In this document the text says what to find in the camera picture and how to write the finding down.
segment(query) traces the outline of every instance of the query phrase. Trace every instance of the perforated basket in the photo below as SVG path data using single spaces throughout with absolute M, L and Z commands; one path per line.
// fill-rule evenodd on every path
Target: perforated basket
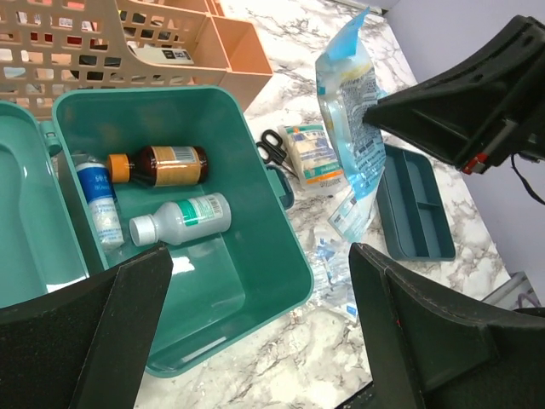
M 222 15 L 217 0 L 3 0 L 0 99 L 44 119 L 71 89 L 214 84 L 246 109 L 273 71 L 254 26 Z M 128 41 L 186 49 L 195 65 L 139 60 Z

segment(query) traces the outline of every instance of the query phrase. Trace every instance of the box latch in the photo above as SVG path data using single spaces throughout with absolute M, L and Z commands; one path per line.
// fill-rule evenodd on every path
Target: box latch
M 48 147 L 49 156 L 54 157 L 62 151 L 62 145 L 55 133 L 55 126 L 51 121 L 43 121 L 40 123 L 40 130 L 45 138 L 45 144 Z

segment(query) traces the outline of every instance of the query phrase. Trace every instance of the table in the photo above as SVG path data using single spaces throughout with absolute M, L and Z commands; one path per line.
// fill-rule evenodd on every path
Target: table
M 359 11 L 327 0 L 221 0 L 230 17 L 253 21 L 275 75 L 246 111 L 257 139 L 280 124 L 320 122 L 314 61 L 330 38 Z M 370 15 L 363 39 L 388 93 L 416 83 L 387 21 Z M 414 149 L 385 135 L 388 143 Z M 454 262 L 404 262 L 413 271 L 482 299 L 508 280 L 494 243 L 460 174 L 431 159 L 450 230 Z M 288 212 L 311 265 L 314 230 L 328 224 L 334 199 L 304 193 L 292 180 L 295 206 Z M 386 252 L 379 216 L 363 241 Z M 331 408 L 371 380 L 361 328 L 311 299 L 188 372 L 171 379 L 147 374 L 135 407 Z

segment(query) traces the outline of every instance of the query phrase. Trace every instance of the brown label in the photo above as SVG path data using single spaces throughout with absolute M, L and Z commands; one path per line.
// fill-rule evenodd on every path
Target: brown label
M 201 176 L 197 151 L 192 147 L 152 147 L 157 160 L 155 186 L 196 185 Z

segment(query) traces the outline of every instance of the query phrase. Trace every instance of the scissors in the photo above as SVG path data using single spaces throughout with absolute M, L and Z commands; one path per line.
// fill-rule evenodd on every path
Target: scissors
M 286 169 L 291 175 L 297 177 L 294 170 L 285 163 L 288 154 L 282 149 L 282 143 L 282 137 L 279 134 L 273 130 L 266 130 L 261 134 L 261 140 L 256 142 L 255 145 L 265 164 L 274 162 Z

